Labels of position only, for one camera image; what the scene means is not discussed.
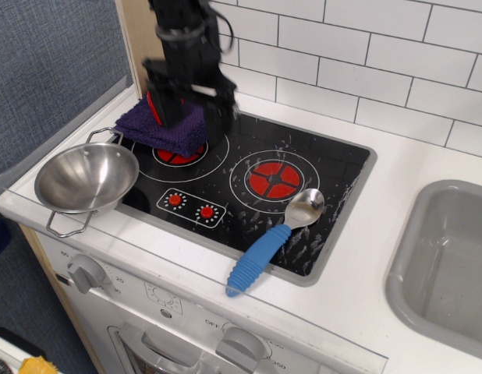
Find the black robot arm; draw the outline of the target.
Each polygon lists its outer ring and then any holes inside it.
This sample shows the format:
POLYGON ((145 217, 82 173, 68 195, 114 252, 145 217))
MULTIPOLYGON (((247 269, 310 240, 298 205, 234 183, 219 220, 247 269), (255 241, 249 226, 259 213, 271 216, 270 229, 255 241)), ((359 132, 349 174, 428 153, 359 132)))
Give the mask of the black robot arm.
POLYGON ((207 141, 213 146, 236 117, 236 85, 220 68, 218 19, 208 1, 151 1, 156 35, 165 58, 147 58, 148 97, 154 117, 166 128, 183 119, 183 102, 203 108, 207 141))

